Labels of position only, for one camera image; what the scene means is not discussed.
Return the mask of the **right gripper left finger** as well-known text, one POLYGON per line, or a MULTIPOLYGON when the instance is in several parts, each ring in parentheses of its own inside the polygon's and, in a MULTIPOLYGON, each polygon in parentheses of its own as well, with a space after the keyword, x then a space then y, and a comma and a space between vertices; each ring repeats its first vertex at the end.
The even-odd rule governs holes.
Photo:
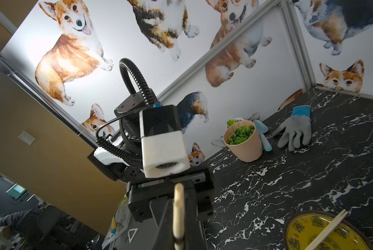
POLYGON ((150 210, 157 225, 157 233, 152 250, 174 250, 173 234, 173 203, 174 199, 167 196, 150 201, 150 210))

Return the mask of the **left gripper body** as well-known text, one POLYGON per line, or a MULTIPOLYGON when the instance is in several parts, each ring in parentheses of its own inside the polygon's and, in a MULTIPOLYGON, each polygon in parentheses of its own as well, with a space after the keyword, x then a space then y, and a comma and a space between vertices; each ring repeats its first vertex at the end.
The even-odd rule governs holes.
POLYGON ((162 178, 129 181, 126 196, 134 220, 143 222, 153 218, 150 202, 160 198, 172 199, 177 183, 182 183, 186 190, 195 191, 198 219, 208 220, 213 214, 215 195, 214 175, 208 167, 190 168, 182 173, 162 178))

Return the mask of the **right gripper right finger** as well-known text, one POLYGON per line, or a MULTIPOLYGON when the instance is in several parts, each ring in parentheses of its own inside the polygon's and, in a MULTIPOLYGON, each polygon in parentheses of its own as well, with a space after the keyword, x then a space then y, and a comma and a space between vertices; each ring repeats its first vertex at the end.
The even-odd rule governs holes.
POLYGON ((185 250, 207 250, 206 238, 201 221, 208 213, 208 201, 199 200, 194 188, 185 189, 185 250))

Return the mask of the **bare wooden chopsticks pair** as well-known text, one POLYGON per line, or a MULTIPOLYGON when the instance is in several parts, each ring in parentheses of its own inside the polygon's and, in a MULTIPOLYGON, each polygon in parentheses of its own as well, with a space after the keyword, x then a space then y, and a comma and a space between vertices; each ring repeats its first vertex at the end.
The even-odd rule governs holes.
POLYGON ((323 240, 343 221, 347 216, 348 211, 342 210, 321 233, 305 248, 305 250, 315 250, 323 240))

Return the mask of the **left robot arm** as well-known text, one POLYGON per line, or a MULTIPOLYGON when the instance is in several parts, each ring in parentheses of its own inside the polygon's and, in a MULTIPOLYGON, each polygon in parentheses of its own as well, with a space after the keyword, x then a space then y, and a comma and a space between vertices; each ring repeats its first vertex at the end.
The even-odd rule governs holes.
POLYGON ((191 183, 189 199, 199 220, 213 214, 214 184, 205 166, 192 167, 183 140, 185 125, 180 108, 162 105, 138 67, 128 58, 119 69, 129 97, 115 109, 116 132, 111 121, 96 130, 98 148, 91 155, 114 180, 127 183, 128 207, 138 222, 154 216, 154 201, 172 199, 174 186, 191 183))

